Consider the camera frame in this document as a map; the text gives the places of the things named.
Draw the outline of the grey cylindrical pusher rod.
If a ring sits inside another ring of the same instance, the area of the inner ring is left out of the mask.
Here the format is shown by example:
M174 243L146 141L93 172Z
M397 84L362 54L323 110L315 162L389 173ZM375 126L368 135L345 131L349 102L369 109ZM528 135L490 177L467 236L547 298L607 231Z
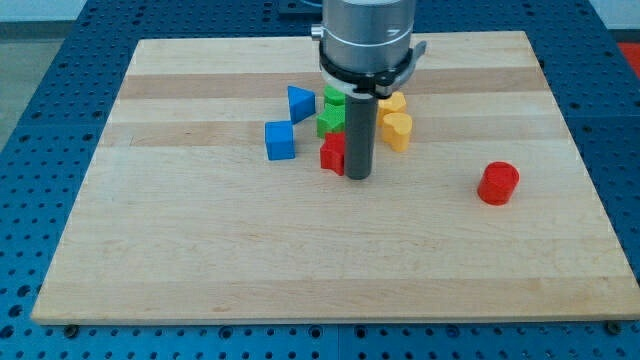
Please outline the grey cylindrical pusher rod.
M344 172L353 180L366 179L372 171L377 100L345 99Z

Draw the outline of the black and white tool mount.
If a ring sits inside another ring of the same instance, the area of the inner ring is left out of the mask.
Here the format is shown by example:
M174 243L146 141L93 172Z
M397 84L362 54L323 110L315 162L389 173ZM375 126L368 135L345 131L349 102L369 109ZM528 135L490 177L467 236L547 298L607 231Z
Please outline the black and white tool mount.
M420 41L409 48L399 64L380 72L353 72L339 67L326 55L319 45L319 67L323 79L342 93L355 98L389 98L412 76L427 42Z

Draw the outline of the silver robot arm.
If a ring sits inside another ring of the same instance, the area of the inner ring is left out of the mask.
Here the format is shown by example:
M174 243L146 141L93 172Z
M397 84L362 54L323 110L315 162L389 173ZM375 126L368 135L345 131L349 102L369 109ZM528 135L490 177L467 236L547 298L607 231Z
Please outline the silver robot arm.
M427 43L411 44L414 0L326 0L311 28L326 83L346 96L344 172L372 171L378 102L411 78Z

